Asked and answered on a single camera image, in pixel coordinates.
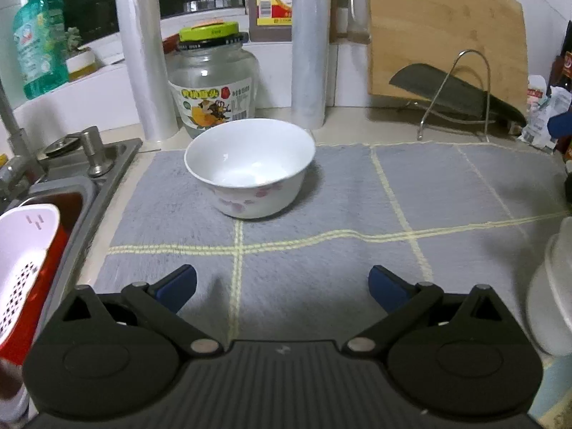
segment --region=countertop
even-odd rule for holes
[[[328,108],[324,126],[312,131],[317,143],[325,144],[391,144],[415,142],[417,127],[423,113],[418,110],[396,110],[389,108]],[[257,110],[259,118],[273,118],[291,121],[290,108]],[[430,117],[425,125],[424,141],[447,143],[485,143],[481,125],[462,126]],[[101,133],[104,143],[143,137],[140,124],[129,125]],[[525,143],[508,137],[491,127],[490,141],[500,146],[521,148],[534,152]],[[104,262],[111,240],[121,221],[121,216],[141,176],[147,170],[158,151],[184,150],[191,137],[182,128],[175,136],[162,143],[144,142],[129,170],[116,191],[101,224],[95,234],[89,253],[81,269],[77,283],[94,285]]]

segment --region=glass jar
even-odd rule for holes
[[[189,134],[255,114],[258,61],[244,50],[248,34],[237,22],[184,28],[167,74],[179,115]]]

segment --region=faucet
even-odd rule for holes
[[[2,81],[0,80],[0,120],[8,132],[8,144],[14,153],[8,163],[0,168],[0,204],[10,201],[30,185],[37,182],[44,169],[31,151],[28,136],[23,128],[18,127]]]

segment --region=metal screw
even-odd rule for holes
[[[218,342],[212,339],[197,339],[191,343],[191,350],[200,354],[214,353],[218,350]]]
[[[356,353],[371,352],[375,348],[375,342],[367,337],[354,337],[348,341],[348,348]]]

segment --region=plastic wrap roll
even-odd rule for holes
[[[115,0],[119,34],[129,81],[145,139],[153,142],[177,133],[173,98],[167,84],[159,1]]]
[[[324,123],[329,33],[330,0],[292,1],[292,121],[306,129]]]

